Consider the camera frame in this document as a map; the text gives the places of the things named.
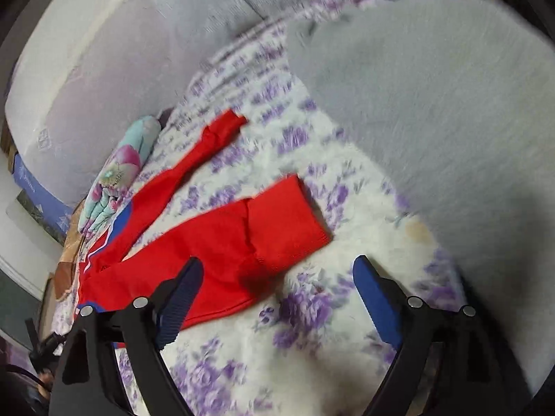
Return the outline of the folded floral blanket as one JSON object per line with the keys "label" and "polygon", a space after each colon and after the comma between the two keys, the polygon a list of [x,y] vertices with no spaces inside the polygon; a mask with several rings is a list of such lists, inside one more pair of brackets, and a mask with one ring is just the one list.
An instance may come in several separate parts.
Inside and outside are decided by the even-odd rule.
{"label": "folded floral blanket", "polygon": [[78,222],[82,235],[91,237],[118,211],[151,155],[161,129],[153,115],[139,118],[128,128],[86,196]]}

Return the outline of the red track pants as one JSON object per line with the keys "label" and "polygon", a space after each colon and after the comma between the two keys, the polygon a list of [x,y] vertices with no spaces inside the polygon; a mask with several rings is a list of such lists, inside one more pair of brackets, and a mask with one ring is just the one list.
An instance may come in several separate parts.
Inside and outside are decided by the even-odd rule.
{"label": "red track pants", "polygon": [[203,265],[204,278],[182,331],[254,305],[279,276],[331,241],[301,180],[289,175],[257,196],[208,210],[129,253],[181,183],[227,147],[246,124],[234,111],[221,114],[173,168],[135,194],[80,263],[78,308],[122,310],[135,298],[151,296],[195,257]]}

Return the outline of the white lace bed curtain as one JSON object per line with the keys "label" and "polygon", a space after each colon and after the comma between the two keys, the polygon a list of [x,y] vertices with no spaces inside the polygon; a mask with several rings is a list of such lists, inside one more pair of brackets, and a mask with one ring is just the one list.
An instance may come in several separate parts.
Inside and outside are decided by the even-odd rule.
{"label": "white lace bed curtain", "polygon": [[5,87],[25,166],[75,206],[133,121],[175,105],[202,61],[301,1],[51,0]]}

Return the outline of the blue printed poster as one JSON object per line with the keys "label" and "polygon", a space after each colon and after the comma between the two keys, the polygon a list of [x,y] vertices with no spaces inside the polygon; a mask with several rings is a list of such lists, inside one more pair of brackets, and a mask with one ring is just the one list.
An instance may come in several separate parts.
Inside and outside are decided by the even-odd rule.
{"label": "blue printed poster", "polygon": [[66,237],[74,210],[52,196],[39,183],[25,166],[19,153],[14,157],[12,176],[15,183],[25,192],[40,221],[53,229],[55,234]]}

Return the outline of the purple floral bedspread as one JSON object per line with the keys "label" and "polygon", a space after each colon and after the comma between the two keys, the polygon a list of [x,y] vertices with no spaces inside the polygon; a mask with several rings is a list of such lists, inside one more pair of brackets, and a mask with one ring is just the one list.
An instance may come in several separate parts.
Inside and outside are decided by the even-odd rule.
{"label": "purple floral bedspread", "polygon": [[395,352],[359,298],[352,264],[375,257],[406,291],[463,303],[452,261],[288,61],[286,26],[382,0],[311,0],[247,31],[192,80],[119,214],[155,205],[117,257],[107,220],[78,256],[54,313],[70,331],[83,304],[119,309],[190,257],[205,289],[162,353],[198,415],[358,415]]}

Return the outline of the grey garment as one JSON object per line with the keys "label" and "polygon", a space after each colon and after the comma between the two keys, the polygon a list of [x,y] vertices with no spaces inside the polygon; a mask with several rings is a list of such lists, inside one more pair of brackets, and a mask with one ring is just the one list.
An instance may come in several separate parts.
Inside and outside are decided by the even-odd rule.
{"label": "grey garment", "polygon": [[554,365],[554,46],[492,0],[383,0],[287,26],[289,65],[498,319]]}

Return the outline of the brown pillow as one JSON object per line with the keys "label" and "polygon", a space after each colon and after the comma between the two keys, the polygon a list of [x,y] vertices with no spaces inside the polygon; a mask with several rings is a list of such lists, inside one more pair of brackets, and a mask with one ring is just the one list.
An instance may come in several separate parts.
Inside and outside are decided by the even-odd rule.
{"label": "brown pillow", "polygon": [[70,218],[70,226],[64,242],[61,256],[54,271],[54,298],[57,302],[63,301],[70,293],[74,282],[77,255],[83,243],[83,235],[78,230],[79,219],[85,201],[82,200]]}

